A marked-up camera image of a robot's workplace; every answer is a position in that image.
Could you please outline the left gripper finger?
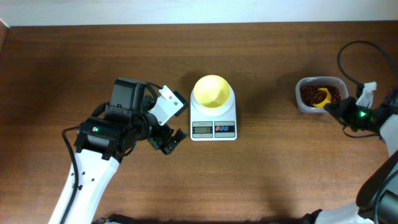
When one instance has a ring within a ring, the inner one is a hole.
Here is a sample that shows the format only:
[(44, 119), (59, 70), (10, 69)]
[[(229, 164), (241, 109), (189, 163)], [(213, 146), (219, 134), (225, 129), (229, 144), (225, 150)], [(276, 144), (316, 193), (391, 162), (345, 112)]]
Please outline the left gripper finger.
[(172, 145), (173, 150), (187, 137), (187, 132), (178, 129), (177, 132), (171, 137), (174, 140)]
[(174, 143), (174, 140), (172, 138), (170, 138), (169, 140), (163, 141), (163, 143), (160, 145), (160, 150), (165, 155), (171, 154), (173, 151), (173, 148), (172, 148), (173, 143)]

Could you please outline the yellow plastic scoop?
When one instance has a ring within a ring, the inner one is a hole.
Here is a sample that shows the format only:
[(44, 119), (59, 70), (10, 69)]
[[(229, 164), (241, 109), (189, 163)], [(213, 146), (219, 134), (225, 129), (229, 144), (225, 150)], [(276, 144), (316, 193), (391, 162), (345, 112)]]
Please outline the yellow plastic scoop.
[(313, 104), (313, 106), (315, 108), (323, 108), (326, 104), (331, 103), (331, 94), (328, 91), (327, 88), (319, 88), (320, 91), (325, 93), (325, 98), (323, 99), (323, 101), (317, 103), (317, 104)]

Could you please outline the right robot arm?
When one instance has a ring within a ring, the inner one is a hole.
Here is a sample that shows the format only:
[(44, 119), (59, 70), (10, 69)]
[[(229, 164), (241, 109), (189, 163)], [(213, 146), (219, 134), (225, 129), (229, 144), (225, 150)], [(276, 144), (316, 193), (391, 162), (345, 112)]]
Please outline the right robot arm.
[(353, 97), (328, 103), (325, 110), (345, 128), (380, 137), (389, 158), (365, 181), (354, 203), (308, 213), (300, 223), (397, 223), (397, 92), (391, 91), (373, 110), (358, 106)]

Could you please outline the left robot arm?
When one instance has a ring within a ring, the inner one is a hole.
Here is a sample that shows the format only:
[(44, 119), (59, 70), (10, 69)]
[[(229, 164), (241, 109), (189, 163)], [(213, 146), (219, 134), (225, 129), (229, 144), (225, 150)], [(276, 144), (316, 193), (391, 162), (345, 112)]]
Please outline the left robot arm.
[(167, 86), (116, 79), (110, 101), (74, 127), (75, 143), (62, 133), (72, 164), (49, 222), (91, 223), (105, 188), (139, 141), (169, 155), (187, 137), (167, 125), (187, 107), (186, 99)]

